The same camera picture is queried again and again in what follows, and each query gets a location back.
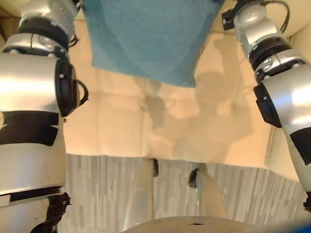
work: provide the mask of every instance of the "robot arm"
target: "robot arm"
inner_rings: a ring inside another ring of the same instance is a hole
[[[0,53],[2,233],[55,233],[70,204],[63,122],[88,97],[68,56],[77,12],[74,0],[28,3]]]
[[[308,198],[311,212],[311,65],[292,49],[265,6],[281,1],[238,0],[222,14],[225,30],[235,28],[245,56],[255,72],[257,105],[264,121],[282,128],[292,162]],[[281,31],[286,30],[289,12]]]

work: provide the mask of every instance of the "wire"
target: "wire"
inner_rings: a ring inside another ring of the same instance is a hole
[[[82,99],[80,100],[80,103],[79,103],[79,106],[81,106],[88,100],[88,90],[87,90],[87,87],[84,85],[83,82],[81,82],[78,79],[76,79],[76,82],[83,88],[83,91],[84,91],[84,95],[83,95],[83,97],[82,97]]]
[[[285,6],[286,10],[287,10],[287,14],[286,14],[286,18],[284,20],[284,23],[282,25],[282,27],[280,28],[280,31],[282,33],[284,33],[287,29],[287,26],[288,26],[288,23],[290,21],[290,15],[291,15],[291,10],[290,10],[290,7],[289,5],[287,4],[287,2],[285,1],[280,1],[280,0],[270,0],[270,1],[264,1],[265,2],[265,5],[268,5],[270,3],[279,3],[279,4],[282,4]]]
[[[77,35],[74,34],[73,35],[73,39],[70,40],[71,44],[69,44],[68,48],[71,48],[71,47],[75,46],[78,42],[79,42],[79,39],[77,38]]]

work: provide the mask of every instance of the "floor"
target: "floor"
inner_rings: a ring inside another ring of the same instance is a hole
[[[68,155],[65,191],[72,197],[60,233],[120,232],[129,189],[140,158]],[[268,170],[209,164],[230,219],[267,225],[305,217],[300,184]],[[196,193],[188,187],[194,164],[159,161],[154,180],[155,217],[196,215]]]

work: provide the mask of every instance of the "teal cloth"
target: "teal cloth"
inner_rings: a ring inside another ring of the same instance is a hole
[[[224,0],[84,0],[95,67],[195,87],[200,50]]]

